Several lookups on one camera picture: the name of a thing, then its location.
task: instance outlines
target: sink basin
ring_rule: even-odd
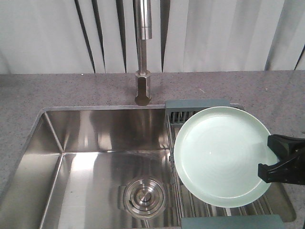
[[[281,185],[262,197],[269,201],[231,210],[192,196],[171,160],[179,130],[165,114],[163,105],[42,110],[1,199],[0,228],[156,228],[238,214],[295,219]]]

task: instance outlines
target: light green plate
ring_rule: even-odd
[[[202,201],[224,208],[258,199],[270,184],[257,175],[258,164],[277,163],[268,148],[267,128],[251,114],[212,107],[193,115],[174,148],[178,175]]]

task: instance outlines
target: countertop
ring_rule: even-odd
[[[305,71],[152,73],[152,101],[224,98],[243,105],[272,134],[305,138]],[[0,75],[0,195],[22,157],[40,109],[50,106],[130,105],[134,74]],[[302,228],[305,186],[285,185]]]

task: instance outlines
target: drain strainer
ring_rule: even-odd
[[[135,217],[150,219],[165,209],[165,190],[153,178],[132,181],[125,189],[124,204]]]

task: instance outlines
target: stainless steel faucet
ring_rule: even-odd
[[[152,38],[151,0],[135,1],[139,70],[135,74],[137,94],[135,102],[146,106],[151,100],[150,72],[147,70],[146,40]]]

